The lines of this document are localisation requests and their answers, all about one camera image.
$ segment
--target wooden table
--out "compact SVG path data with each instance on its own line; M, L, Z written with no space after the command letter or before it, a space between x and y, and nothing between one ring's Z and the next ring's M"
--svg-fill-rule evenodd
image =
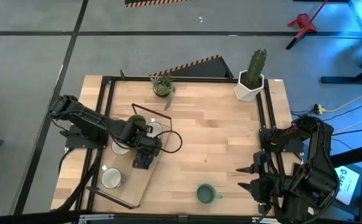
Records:
M79 98L85 106L96 106L101 79L101 76L85 77ZM164 111L166 100L155 96L150 82L116 82L111 118L125 119L133 115L132 103L156 110L172 117L173 129L182 135L184 145L175 154L162 153L143 193L140 208L129 210L96 195L93 211L259 216L257 202L250 193L237 185L238 182L249 183L258 175L235 171L250 166L253 153L260 150L257 101L237 100L233 91L234 83L174 84L177 90L173 103L168 111ZM292 117L283 81L269 80L269 87L277 127L287 128ZM265 120L269 126L264 91L261 94ZM103 156L112 153L111 141L108 142L109 148L104 149ZM79 183L84 158L85 149L75 149L63 161L52 208L62 205ZM295 155L283 153L286 173L291 173L295 162L300 162ZM195 193L200 184L213 185L222 199L212 205L199 203ZM88 193L84 192L82 208L86 207Z

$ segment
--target white geometric planter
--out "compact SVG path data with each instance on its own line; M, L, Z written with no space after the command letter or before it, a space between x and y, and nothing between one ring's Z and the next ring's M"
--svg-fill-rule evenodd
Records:
M250 90L249 88L247 88L246 86L241 84L242 73L244 73L246 71L247 70L244 70L244 71L241 71L239 73L239 81L237 82L237 85L235 86L234 91L235 91L236 97L239 100L250 102L261 91L261 89L263 89L263 87L264 87L264 75L261 74L261 80L262 80L261 87L258 87L258 88L254 89L254 90Z

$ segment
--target green mug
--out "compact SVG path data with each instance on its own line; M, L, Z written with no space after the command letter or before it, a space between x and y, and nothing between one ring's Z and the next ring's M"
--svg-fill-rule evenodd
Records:
M209 184L200 185L196 196L201 203L206 205L213 203L217 198L222 198L221 195L217 194L215 188Z

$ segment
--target yellow cable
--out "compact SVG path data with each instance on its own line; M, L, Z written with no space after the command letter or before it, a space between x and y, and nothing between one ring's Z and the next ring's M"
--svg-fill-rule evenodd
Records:
M362 98L362 95L359 96L359 97L357 97L357 98L355 98L354 100L351 100L350 102L348 102L348 103L346 103L346 104L344 104L344 105L341 105L341 106L337 107L336 109L333 109L333 110L326 110L326 109L324 109L324 107L322 107L322 108L323 108L322 111L323 111L323 112L335 112L336 110L339 110L339 109L347 106L348 104L350 104L350 103L352 103L352 102L354 102L354 101L356 101L356 100L358 100L358 99L360 99L360 98Z
M342 132L342 131L344 131L344 130L347 130L347 129L349 129L349 128L355 127L355 126L357 126L357 125L359 125L359 124L362 124L362 121L360 121L359 123L353 124L353 125L351 125L351 126L342 128L342 129L340 129L340 130L338 130L338 131L335 131L333 134L340 133L340 132Z

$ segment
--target gray floor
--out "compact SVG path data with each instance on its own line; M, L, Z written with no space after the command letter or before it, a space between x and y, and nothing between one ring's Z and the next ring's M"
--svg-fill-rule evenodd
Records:
M317 2L195 0L126 9L122 1L90 0L82 31L293 31L297 14L312 15ZM0 0L0 30L73 30L82 1ZM362 1L354 0L362 11ZM360 32L347 4L331 3L315 20L322 32ZM222 55L232 73L248 66L259 47L268 51L263 74L285 80L292 110L319 103L333 109L362 95L362 85L323 85L321 76L355 76L362 71L361 37L306 37L292 50L291 37L95 36L78 37L61 94L78 96L84 75L147 75L211 55ZM32 148L55 86L70 37L0 37L0 215L11 213ZM362 105L362 99L339 110ZM326 119L334 115L324 114ZM362 121L362 109L335 118L336 130ZM362 124L354 129L361 129ZM362 133L337 136L362 146ZM25 212L50 208L65 139L50 127ZM347 151L334 142L332 153ZM335 208L328 217L348 219Z

